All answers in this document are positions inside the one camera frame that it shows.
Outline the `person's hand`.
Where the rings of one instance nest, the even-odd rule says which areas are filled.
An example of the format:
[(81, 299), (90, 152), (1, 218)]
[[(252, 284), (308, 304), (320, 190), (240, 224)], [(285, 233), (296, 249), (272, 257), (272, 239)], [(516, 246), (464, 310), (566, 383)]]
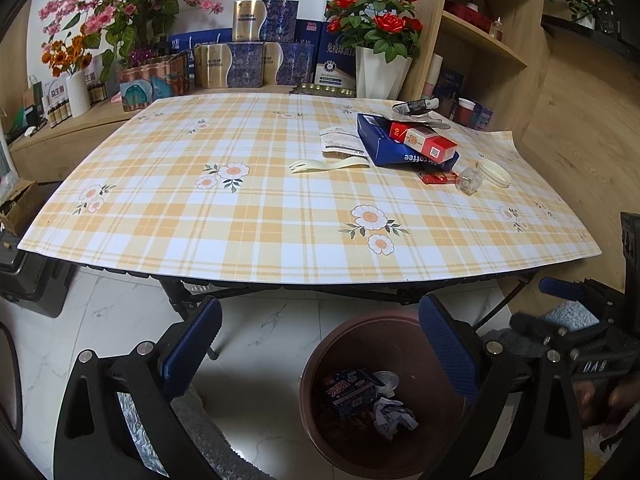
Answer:
[[(589, 420), (592, 417), (593, 405), (601, 404), (596, 402), (598, 387), (590, 380), (574, 382), (573, 390), (576, 396), (578, 413), (582, 420)], [(629, 410), (639, 402), (639, 377), (620, 382), (606, 398), (606, 405), (613, 410)]]

